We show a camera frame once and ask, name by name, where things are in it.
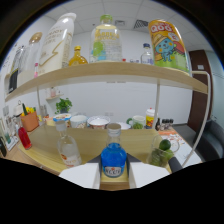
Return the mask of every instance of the wooden shelf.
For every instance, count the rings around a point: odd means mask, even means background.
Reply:
[[[5,98],[5,101],[35,91],[37,87],[43,89],[88,82],[154,83],[208,93],[205,84],[177,69],[128,62],[104,62],[72,66],[46,73],[15,89]]]
[[[60,94],[60,95],[57,95],[57,96],[54,96],[54,97],[49,97],[49,98],[46,98],[46,100],[52,100],[52,99],[55,99],[55,98],[58,98],[60,96],[63,96],[64,94]]]
[[[82,164],[100,155],[105,148],[107,129],[68,128],[67,132],[77,142],[82,157]],[[121,130],[122,147],[127,153],[146,163],[146,158],[152,150],[152,139],[156,135],[158,135],[158,132],[154,129]],[[25,150],[22,144],[18,147],[27,158],[32,159],[35,163],[59,175],[60,172],[66,169],[57,150],[59,137],[55,127],[42,125],[29,135],[32,142],[32,147],[29,150]],[[108,186],[127,186],[127,168],[125,168],[123,175],[118,178],[109,178],[102,173],[101,184]]]

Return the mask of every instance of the small bowl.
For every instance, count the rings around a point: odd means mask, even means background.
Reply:
[[[106,126],[110,123],[110,118],[106,116],[93,116],[87,120],[87,123],[93,129],[106,129]]]
[[[128,130],[131,128],[130,124],[126,124],[124,122],[116,122],[117,124],[119,124],[121,126],[121,130]]]

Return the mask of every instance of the product label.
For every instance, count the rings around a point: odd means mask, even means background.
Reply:
[[[186,50],[176,27],[163,20],[153,20],[148,29],[152,40],[154,64],[189,73]]]
[[[64,164],[70,168],[70,167],[74,167],[74,166],[78,166],[81,164],[81,157],[80,156],[76,156],[76,155],[73,155],[73,156],[65,156],[64,154],[61,154],[61,158],[64,162]]]
[[[79,65],[79,63],[77,61],[74,61],[71,66],[76,66],[76,65]]]
[[[105,166],[105,173],[110,177],[116,177],[121,174],[121,167]]]
[[[97,29],[91,55],[96,61],[121,61],[122,49],[119,32]]]

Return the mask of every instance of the orange bottle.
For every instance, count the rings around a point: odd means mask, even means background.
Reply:
[[[80,50],[81,47],[80,46],[75,46],[74,47],[74,56],[70,59],[69,61],[69,66],[75,66],[75,65],[79,65],[79,64],[88,64],[88,61],[80,55]]]

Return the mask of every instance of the canister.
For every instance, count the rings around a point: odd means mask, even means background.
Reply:
[[[152,42],[154,65],[179,69],[189,75],[186,49],[177,28],[164,20],[148,24]]]

